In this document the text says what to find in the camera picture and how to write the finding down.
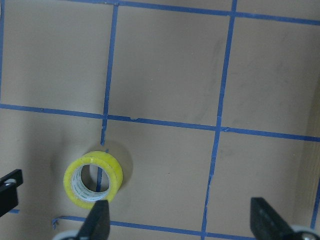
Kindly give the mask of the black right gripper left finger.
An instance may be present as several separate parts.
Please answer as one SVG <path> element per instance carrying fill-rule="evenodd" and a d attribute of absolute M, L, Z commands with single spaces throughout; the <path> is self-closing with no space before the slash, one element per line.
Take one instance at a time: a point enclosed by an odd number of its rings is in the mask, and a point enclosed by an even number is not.
<path fill-rule="evenodd" d="M 107 200 L 98 200 L 76 235 L 77 240 L 107 240 L 110 234 L 110 211 Z"/>

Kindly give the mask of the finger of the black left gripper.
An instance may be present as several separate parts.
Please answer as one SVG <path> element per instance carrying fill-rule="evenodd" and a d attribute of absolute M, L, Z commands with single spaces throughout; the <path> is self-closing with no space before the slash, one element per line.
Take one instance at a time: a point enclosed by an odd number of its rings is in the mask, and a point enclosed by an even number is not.
<path fill-rule="evenodd" d="M 23 172 L 15 169 L 0 178 L 0 216 L 7 214 L 19 204 L 17 188 L 23 184 Z"/>

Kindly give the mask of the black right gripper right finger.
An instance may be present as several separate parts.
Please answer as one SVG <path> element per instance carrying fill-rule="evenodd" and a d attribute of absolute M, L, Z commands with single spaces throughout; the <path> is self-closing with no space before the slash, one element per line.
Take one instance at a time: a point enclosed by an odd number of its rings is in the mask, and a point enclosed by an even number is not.
<path fill-rule="evenodd" d="M 250 200 L 250 230 L 256 240 L 299 240 L 300 234 L 262 197 Z"/>

